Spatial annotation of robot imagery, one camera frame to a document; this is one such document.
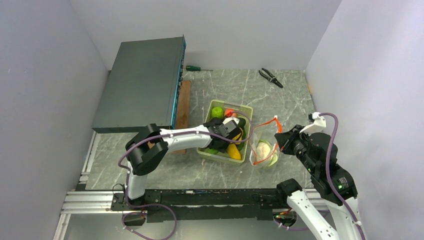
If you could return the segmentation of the clear zip bag orange zipper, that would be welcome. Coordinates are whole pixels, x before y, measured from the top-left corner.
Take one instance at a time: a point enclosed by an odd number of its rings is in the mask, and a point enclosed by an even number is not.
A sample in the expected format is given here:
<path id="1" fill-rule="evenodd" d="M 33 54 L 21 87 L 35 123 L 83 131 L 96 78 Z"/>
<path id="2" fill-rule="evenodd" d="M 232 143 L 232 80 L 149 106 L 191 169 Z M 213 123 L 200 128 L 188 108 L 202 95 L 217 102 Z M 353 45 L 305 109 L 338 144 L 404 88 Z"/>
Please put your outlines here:
<path id="1" fill-rule="evenodd" d="M 248 143 L 251 149 L 249 161 L 254 168 L 269 168 L 278 161 L 280 148 L 275 134 L 282 133 L 282 130 L 277 115 L 253 128 Z"/>

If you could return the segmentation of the white cauliflower with leaves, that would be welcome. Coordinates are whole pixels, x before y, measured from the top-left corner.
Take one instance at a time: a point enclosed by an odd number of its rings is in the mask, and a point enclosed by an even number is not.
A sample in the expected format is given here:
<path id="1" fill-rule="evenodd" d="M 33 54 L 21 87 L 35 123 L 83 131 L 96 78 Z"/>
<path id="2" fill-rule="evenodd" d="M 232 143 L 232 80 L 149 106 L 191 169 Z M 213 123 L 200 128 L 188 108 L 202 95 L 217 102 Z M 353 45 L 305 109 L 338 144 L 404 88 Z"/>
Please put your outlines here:
<path id="1" fill-rule="evenodd" d="M 279 159 L 279 146 L 271 144 L 266 140 L 259 140 L 255 148 L 255 165 L 259 167 L 270 167 Z"/>

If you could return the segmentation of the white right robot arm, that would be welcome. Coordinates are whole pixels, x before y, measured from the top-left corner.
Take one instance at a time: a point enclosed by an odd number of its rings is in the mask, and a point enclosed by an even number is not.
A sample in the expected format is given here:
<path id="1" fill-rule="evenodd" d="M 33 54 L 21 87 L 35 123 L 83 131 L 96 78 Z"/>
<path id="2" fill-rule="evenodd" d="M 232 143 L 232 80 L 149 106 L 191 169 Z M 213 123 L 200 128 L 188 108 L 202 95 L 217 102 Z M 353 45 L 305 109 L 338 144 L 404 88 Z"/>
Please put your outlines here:
<path id="1" fill-rule="evenodd" d="M 337 163 L 336 133 L 336 128 L 330 135 L 308 133 L 303 126 L 296 125 L 289 131 L 274 135 L 280 152 L 295 156 L 309 172 L 314 189 L 333 217 L 335 228 L 315 207 L 308 206 L 306 193 L 294 179 L 277 185 L 275 200 L 280 207 L 295 210 L 318 240 L 364 240 L 366 234 L 359 213 L 355 181 Z"/>

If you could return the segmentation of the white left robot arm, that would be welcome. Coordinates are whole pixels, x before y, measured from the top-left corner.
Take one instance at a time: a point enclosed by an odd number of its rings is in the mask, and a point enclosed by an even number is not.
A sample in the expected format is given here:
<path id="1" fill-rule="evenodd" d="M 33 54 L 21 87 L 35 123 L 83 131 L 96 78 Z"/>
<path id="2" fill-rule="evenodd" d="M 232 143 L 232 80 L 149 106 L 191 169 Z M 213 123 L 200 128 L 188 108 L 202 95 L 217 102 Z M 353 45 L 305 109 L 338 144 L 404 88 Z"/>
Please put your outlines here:
<path id="1" fill-rule="evenodd" d="M 122 160 L 127 160 L 125 169 L 124 204 L 131 210 L 144 203 L 148 174 L 153 172 L 168 154 L 180 150 L 201 148 L 225 152 L 230 145 L 243 142 L 244 119 L 227 117 L 213 118 L 197 127 L 184 129 L 162 129 L 149 124 L 125 146 Z"/>

